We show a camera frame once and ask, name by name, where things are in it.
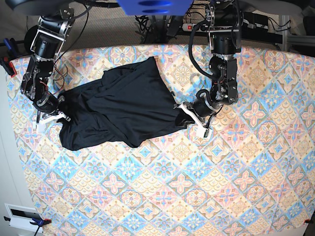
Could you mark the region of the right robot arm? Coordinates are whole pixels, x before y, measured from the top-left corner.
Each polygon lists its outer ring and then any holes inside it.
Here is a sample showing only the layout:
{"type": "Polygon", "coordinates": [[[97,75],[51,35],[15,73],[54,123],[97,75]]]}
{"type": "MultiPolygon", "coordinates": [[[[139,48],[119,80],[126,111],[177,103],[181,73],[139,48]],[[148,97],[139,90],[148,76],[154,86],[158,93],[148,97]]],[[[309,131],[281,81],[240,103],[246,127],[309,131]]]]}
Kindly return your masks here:
{"type": "Polygon", "coordinates": [[[60,53],[74,23],[74,9],[63,6],[53,17],[40,17],[32,40],[32,55],[20,86],[37,109],[36,123],[47,123],[64,118],[71,121],[60,108],[64,97],[56,98],[48,88],[48,80],[55,68],[56,53],[60,53]]]}

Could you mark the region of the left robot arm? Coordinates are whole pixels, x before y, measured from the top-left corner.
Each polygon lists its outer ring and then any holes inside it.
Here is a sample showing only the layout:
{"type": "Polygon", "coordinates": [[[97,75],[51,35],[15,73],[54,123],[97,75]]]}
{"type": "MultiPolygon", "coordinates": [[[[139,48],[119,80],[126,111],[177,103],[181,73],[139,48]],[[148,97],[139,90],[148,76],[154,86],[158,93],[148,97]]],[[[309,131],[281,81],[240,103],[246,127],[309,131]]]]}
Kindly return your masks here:
{"type": "Polygon", "coordinates": [[[189,37],[189,59],[202,75],[211,80],[210,89],[201,89],[193,102],[175,105],[179,110],[176,125],[185,127],[200,122],[209,128],[210,119],[216,116],[224,106],[238,101],[236,53],[241,52],[241,33],[243,12],[237,0],[213,2],[205,7],[205,18],[192,27],[189,37]],[[195,33],[206,31],[212,57],[209,72],[204,71],[192,53],[195,33]]]}

